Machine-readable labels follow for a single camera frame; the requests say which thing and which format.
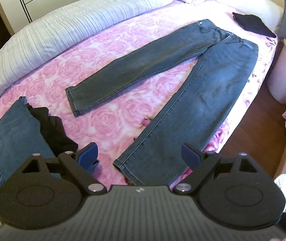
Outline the dark grey jeans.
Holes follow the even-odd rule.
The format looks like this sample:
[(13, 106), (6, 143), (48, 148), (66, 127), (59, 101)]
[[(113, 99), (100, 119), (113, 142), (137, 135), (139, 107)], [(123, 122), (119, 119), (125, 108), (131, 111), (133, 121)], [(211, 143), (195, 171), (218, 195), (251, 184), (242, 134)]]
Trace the dark grey jeans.
[(114, 166), (135, 186), (170, 185), (186, 169), (183, 143), (203, 150), (230, 113), (258, 59), (256, 43), (205, 19), (112, 61), (66, 94), (74, 116), (192, 58), (197, 63)]

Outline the black garment in pile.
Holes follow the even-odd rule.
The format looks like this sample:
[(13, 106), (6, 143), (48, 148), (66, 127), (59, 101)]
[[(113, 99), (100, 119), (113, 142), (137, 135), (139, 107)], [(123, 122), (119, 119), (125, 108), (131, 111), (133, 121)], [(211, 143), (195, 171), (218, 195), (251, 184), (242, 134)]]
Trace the black garment in pile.
[(65, 151), (76, 152), (78, 150), (78, 144), (67, 137), (63, 122), (58, 116), (50, 116), (46, 107), (34, 108), (27, 104), (27, 108), (31, 115), (40, 122), (40, 133), (56, 157)]

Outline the blue denim garment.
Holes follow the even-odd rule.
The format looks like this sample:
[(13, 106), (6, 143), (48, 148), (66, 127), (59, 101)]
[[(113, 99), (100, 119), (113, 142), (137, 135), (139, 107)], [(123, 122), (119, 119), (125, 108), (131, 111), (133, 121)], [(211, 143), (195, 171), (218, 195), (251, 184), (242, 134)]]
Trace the blue denim garment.
[(32, 154), (56, 157), (40, 133), (40, 122), (31, 115), (27, 104), (26, 97), (19, 97), (0, 119), (0, 187)]

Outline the pink rose blanket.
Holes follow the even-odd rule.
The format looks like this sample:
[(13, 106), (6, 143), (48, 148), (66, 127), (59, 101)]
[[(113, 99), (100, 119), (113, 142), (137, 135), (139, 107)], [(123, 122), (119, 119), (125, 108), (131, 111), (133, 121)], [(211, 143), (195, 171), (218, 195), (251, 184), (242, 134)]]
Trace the pink rose blanket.
[(218, 151), (256, 97), (277, 39), (248, 32), (216, 1), (171, 5), (118, 23), (13, 84), (58, 116), (79, 147), (98, 146), (101, 182), (169, 183), (187, 173), (184, 142)]

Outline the white striped duvet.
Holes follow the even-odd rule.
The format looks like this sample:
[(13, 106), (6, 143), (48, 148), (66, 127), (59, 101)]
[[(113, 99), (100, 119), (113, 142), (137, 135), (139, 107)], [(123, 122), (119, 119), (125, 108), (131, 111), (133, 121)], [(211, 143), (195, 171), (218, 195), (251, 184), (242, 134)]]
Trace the white striped duvet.
[(0, 97), (12, 84), (72, 46), (174, 0), (80, 0), (25, 26), (0, 49)]

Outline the folded black garment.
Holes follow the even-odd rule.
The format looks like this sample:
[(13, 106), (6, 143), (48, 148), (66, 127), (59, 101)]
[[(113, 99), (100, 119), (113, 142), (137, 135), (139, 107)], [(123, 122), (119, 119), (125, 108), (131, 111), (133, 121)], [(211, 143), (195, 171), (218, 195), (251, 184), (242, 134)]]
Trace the folded black garment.
[(248, 32), (260, 34), (266, 37), (276, 38), (276, 35), (262, 22), (261, 18), (255, 15), (243, 15), (232, 13), (234, 21)]

